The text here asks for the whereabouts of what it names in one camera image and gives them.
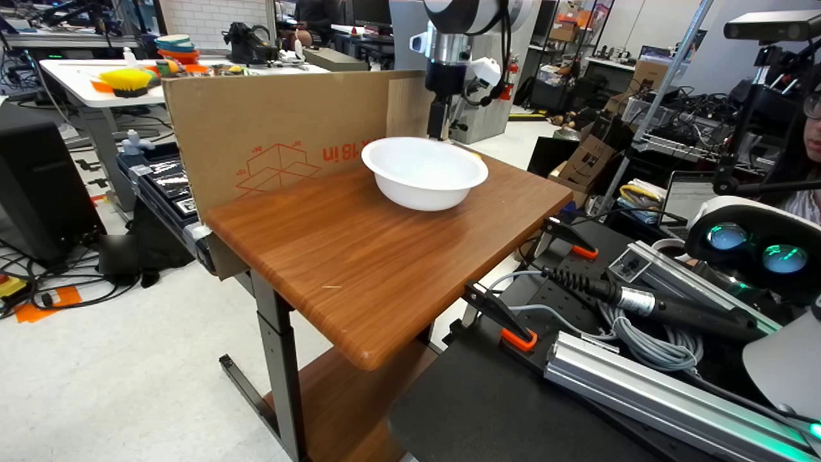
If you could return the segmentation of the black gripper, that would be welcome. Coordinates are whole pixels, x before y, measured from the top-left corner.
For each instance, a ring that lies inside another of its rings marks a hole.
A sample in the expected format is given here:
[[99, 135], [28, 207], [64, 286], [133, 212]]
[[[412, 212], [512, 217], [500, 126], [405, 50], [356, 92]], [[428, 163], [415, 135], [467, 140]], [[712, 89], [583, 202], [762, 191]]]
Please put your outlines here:
[[464, 67], [431, 62], [426, 67], [426, 89], [433, 94], [428, 109], [428, 135], [442, 139], [449, 118], [453, 98], [464, 86]]

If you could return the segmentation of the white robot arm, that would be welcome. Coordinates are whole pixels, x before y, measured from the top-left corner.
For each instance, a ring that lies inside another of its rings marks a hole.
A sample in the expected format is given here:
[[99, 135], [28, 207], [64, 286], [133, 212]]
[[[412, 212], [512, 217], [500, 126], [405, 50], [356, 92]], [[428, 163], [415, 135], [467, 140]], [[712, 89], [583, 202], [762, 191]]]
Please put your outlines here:
[[[442, 139], [454, 98], [467, 100], [472, 83], [487, 92], [478, 105], [490, 105], [509, 86], [514, 62], [514, 24], [523, 0], [423, 0], [428, 14], [426, 44], [426, 89], [433, 94], [428, 109], [428, 135]], [[480, 58], [472, 58], [472, 41], [483, 33], [500, 33], [500, 58], [487, 62], [490, 77], [480, 73]]]

